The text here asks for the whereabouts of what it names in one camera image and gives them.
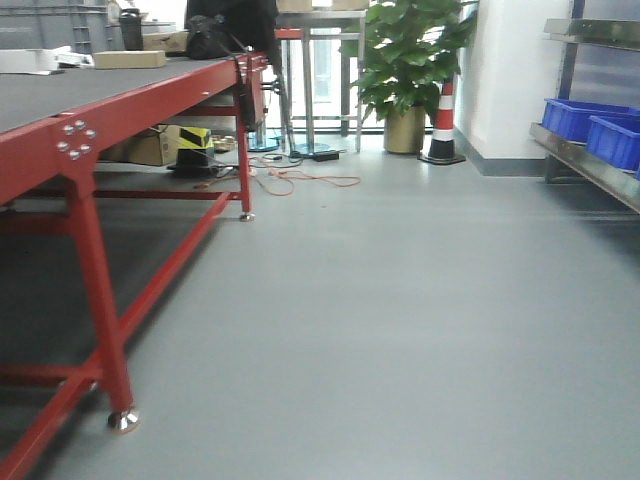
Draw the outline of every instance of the cardboard box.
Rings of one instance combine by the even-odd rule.
[[[142,35],[143,50],[162,50],[166,53],[184,53],[187,50],[189,32],[145,33]]]
[[[174,163],[180,147],[180,127],[158,125],[159,132],[145,130],[100,154],[102,160],[161,167]]]
[[[167,56],[162,50],[98,52],[93,55],[93,60],[98,69],[157,68],[167,64]]]
[[[313,10],[311,0],[276,0],[280,12],[310,12]]]
[[[366,10],[369,0],[333,0],[331,10]]]

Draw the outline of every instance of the power adapter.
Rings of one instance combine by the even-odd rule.
[[[307,158],[315,160],[316,162],[326,162],[327,160],[338,160],[340,158],[340,152],[338,150],[327,150],[326,152],[314,152],[310,153]]]

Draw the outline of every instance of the metal shelf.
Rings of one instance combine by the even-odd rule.
[[[640,51],[640,22],[626,20],[548,19],[552,40]]]
[[[364,18],[366,10],[313,10],[311,12],[280,12],[279,27],[334,28],[353,25]]]
[[[582,145],[570,142],[537,123],[531,124],[529,133],[554,158],[640,213],[640,181],[632,174],[609,165],[587,152]]]

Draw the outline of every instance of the potted plant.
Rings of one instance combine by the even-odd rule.
[[[432,123],[440,84],[460,72],[457,50],[467,45],[475,9],[461,19],[459,0],[373,0],[366,13],[363,73],[354,82],[365,107],[385,120],[385,149],[416,153],[422,148],[425,113]],[[354,54],[354,46],[343,53]]]

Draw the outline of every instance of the gold plant pot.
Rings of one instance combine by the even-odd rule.
[[[404,115],[392,111],[384,123],[384,149],[389,153],[418,153],[424,143],[424,107],[411,107]]]

